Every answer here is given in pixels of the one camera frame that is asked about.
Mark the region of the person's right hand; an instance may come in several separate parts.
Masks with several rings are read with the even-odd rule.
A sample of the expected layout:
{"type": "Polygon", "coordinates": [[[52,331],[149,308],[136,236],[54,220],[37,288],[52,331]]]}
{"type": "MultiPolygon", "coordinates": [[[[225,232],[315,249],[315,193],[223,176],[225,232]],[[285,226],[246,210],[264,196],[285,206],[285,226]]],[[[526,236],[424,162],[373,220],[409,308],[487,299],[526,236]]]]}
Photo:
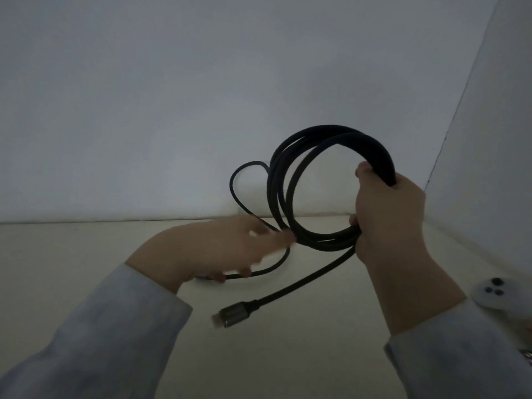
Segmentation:
{"type": "Polygon", "coordinates": [[[349,219],[361,229],[356,256],[367,267],[416,262],[428,255],[422,232],[425,193],[402,174],[395,176],[391,187],[359,187],[349,219]]]}

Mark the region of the person's left hand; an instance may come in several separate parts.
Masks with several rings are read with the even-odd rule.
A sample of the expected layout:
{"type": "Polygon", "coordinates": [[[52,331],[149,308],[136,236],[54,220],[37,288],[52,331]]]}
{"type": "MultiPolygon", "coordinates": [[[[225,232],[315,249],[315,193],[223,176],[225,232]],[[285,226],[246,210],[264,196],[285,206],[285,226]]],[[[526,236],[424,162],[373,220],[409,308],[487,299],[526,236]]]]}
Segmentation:
{"type": "Polygon", "coordinates": [[[217,282],[224,282],[229,272],[249,277],[252,266],[295,242],[289,229],[271,230],[255,216],[236,215],[166,229],[124,263],[176,295],[197,275],[217,282]]]}

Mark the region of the person's left forearm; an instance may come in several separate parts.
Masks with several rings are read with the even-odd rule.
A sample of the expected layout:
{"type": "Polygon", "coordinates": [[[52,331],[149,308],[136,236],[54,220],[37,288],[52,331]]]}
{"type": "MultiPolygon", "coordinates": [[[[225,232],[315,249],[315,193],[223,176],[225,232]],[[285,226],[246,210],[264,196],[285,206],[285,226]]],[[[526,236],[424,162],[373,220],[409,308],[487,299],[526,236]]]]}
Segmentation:
{"type": "Polygon", "coordinates": [[[44,349],[0,377],[0,399],[154,399],[192,311],[121,264],[44,349]]]}

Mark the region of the person's right forearm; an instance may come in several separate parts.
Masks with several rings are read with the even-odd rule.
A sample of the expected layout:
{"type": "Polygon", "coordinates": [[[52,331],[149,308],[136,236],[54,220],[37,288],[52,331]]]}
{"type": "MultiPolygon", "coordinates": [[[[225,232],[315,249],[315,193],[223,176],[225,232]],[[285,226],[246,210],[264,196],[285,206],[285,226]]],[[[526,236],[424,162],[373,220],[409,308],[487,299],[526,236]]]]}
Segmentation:
{"type": "Polygon", "coordinates": [[[409,399],[532,399],[532,367],[426,252],[363,262],[409,399]]]}

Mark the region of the white game controller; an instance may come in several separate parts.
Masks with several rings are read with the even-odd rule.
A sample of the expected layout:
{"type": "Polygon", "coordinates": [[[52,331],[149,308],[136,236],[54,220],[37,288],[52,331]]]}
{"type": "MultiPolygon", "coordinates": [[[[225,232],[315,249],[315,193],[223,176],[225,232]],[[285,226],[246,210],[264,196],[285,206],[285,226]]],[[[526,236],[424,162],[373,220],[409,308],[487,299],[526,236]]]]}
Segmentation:
{"type": "Polygon", "coordinates": [[[532,285],[508,277],[477,284],[470,298],[483,308],[497,310],[510,319],[532,321],[532,285]]]}

